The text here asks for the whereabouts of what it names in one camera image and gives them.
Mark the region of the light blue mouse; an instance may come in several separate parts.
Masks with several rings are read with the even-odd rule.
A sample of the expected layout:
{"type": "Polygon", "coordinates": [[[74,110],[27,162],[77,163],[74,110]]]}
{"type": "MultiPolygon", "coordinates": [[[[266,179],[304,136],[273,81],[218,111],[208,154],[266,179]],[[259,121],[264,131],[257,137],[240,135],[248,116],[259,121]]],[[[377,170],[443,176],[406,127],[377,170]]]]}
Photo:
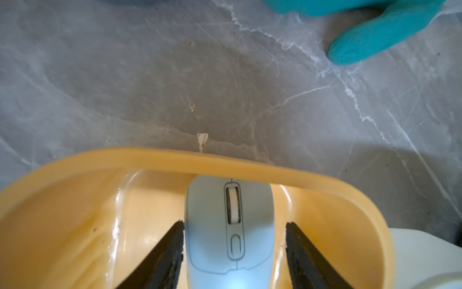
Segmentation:
{"type": "Polygon", "coordinates": [[[269,288],[275,228],[268,183],[195,177],[185,203],[189,288],[269,288]]]}

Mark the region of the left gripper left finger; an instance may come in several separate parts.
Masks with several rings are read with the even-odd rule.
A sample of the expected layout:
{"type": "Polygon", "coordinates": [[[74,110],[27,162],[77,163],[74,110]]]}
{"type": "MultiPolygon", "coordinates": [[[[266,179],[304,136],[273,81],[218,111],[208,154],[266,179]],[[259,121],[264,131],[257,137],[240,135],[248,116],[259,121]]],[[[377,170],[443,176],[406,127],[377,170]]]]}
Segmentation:
{"type": "Polygon", "coordinates": [[[120,289],[176,289],[184,260],[183,251],[184,222],[179,220],[118,287],[120,289]]]}

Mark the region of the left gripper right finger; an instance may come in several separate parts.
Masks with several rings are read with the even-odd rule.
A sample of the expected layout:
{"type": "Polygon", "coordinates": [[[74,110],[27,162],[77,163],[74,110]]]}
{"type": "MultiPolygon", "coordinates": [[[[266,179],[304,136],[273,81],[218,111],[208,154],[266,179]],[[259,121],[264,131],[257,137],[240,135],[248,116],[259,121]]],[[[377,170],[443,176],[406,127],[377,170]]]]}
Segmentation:
{"type": "Polygon", "coordinates": [[[350,289],[296,223],[286,224],[286,257],[295,289],[350,289]]]}

